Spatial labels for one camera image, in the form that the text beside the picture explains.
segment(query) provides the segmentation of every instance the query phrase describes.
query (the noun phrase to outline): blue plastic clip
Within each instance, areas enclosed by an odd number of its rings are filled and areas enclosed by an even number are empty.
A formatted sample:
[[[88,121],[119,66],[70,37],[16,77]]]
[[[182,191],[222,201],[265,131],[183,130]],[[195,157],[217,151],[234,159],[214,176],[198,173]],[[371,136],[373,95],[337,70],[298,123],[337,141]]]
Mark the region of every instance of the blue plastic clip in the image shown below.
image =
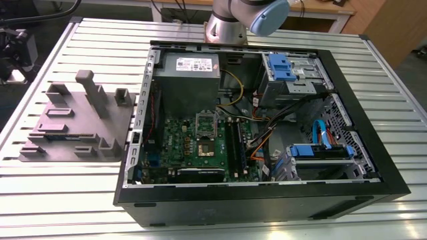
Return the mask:
[[[347,149],[347,153],[349,153],[350,158],[353,158],[355,156],[354,147],[347,145],[346,149]]]
[[[297,76],[291,70],[293,64],[283,54],[270,54],[270,67],[273,79],[279,81],[295,82]]]
[[[290,150],[293,157],[315,155],[313,146],[310,145],[294,145]]]

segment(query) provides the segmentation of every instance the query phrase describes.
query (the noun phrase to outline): yellow power cable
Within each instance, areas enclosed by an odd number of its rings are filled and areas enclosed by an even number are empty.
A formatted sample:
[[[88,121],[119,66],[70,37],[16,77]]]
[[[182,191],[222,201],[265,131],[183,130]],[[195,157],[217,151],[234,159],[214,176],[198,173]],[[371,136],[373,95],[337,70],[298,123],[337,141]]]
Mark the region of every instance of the yellow power cable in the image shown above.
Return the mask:
[[[227,107],[227,106],[234,105],[234,104],[235,104],[237,102],[239,102],[241,99],[243,98],[245,86],[243,86],[243,83],[242,83],[241,79],[237,77],[237,75],[234,75],[230,71],[227,71],[227,70],[225,70],[225,69],[222,69],[221,71],[229,73],[229,74],[234,77],[234,79],[238,81],[238,83],[239,83],[239,85],[241,85],[241,95],[239,95],[238,99],[237,99],[235,101],[233,101],[231,103],[218,104],[218,106],[221,106],[221,107]]]

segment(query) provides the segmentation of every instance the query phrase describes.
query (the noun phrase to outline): wooden desk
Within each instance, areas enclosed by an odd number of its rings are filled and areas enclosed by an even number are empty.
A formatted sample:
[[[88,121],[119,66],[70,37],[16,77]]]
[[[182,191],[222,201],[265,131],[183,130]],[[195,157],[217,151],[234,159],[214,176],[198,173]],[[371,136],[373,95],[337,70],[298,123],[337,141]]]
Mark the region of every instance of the wooden desk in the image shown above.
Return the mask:
[[[150,2],[150,6],[152,10],[152,20],[154,22],[162,22],[162,15],[159,14],[156,8],[152,6],[151,0],[138,0],[138,1]],[[343,27],[349,21],[350,16],[357,13],[357,10],[353,7],[353,5],[349,2],[346,2],[345,6],[341,7],[334,5],[331,1],[319,1],[319,0],[303,0],[303,2],[305,2],[305,18],[334,20],[334,24],[329,32],[339,34],[343,30]],[[187,9],[191,9],[191,10],[211,11],[213,3],[214,3],[214,0],[186,0],[186,7]],[[159,9],[179,8],[175,0],[155,0],[155,5]],[[291,5],[291,9],[290,9],[291,12],[289,13],[290,17],[301,16],[302,6],[303,5],[301,2]]]

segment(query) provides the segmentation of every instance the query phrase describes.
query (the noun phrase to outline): black wire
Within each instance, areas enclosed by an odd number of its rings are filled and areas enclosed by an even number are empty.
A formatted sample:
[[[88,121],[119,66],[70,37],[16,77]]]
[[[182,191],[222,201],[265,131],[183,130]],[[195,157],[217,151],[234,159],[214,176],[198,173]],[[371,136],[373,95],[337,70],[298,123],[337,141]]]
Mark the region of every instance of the black wire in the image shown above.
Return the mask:
[[[302,15],[299,15],[299,17],[305,17],[305,14],[306,14],[306,4],[305,4],[305,1],[303,1],[303,0],[301,0],[301,6],[302,6],[302,8],[301,8]]]
[[[293,112],[295,112],[295,108],[299,108],[306,102],[315,100],[315,99],[323,99],[329,96],[330,94],[327,92],[325,93],[318,93],[315,95],[306,95],[302,99],[299,99],[295,103],[291,105],[286,106],[271,118],[266,125],[266,129],[273,126],[282,118],[285,118],[287,115],[290,115]]]
[[[263,174],[262,177],[263,177],[263,182],[269,182],[273,179],[273,159],[270,157],[270,139],[267,139],[265,145],[262,146],[262,151],[263,151],[263,157],[265,157],[265,164],[270,170],[269,175]]]
[[[234,107],[234,109],[239,112],[241,116],[247,117],[247,115],[243,113],[243,111],[241,110],[241,108],[237,106],[237,104],[231,105]]]
[[[182,13],[182,11],[178,11],[174,8],[167,8],[168,12],[171,13],[171,17],[179,19],[180,21],[186,22],[186,20],[182,20],[178,16],[176,13]]]
[[[186,10],[186,17],[187,17],[187,23],[191,24],[191,19],[188,18],[188,12],[187,12],[187,7],[186,7],[186,0],[182,0],[182,5],[184,7],[184,10]]]
[[[162,17],[172,23],[174,20],[172,20],[170,17],[167,17],[167,16],[164,16],[164,15],[162,14],[162,11],[159,10],[159,8],[158,8],[154,0],[151,0],[151,3],[152,3],[154,8],[156,9],[156,11],[159,12],[159,14],[162,15]]]
[[[233,114],[230,111],[227,111],[222,106],[217,106],[221,110],[223,110],[223,112],[226,114],[229,114],[230,116],[235,117],[235,118],[239,118],[241,116],[238,116],[237,114]]]
[[[199,10],[196,10],[196,11],[195,11],[194,15],[192,15],[192,16],[191,16],[191,18],[190,18],[190,21],[192,21],[192,20],[194,20],[194,18],[195,18],[195,16],[196,16],[198,12],[199,12]]]
[[[190,19],[188,19],[188,14],[187,14],[187,9],[186,9],[186,2],[184,0],[182,1],[182,3],[184,4],[184,8],[182,7],[180,3],[179,3],[179,0],[175,0],[182,12],[184,13],[184,16],[186,16],[186,19],[187,19],[187,23],[190,23]]]
[[[82,0],[75,0],[72,7],[67,11],[56,13],[56,14],[44,15],[44,16],[12,18],[12,19],[0,19],[0,26],[42,22],[42,21],[63,18],[63,17],[71,15],[76,11],[80,3],[82,3]]]

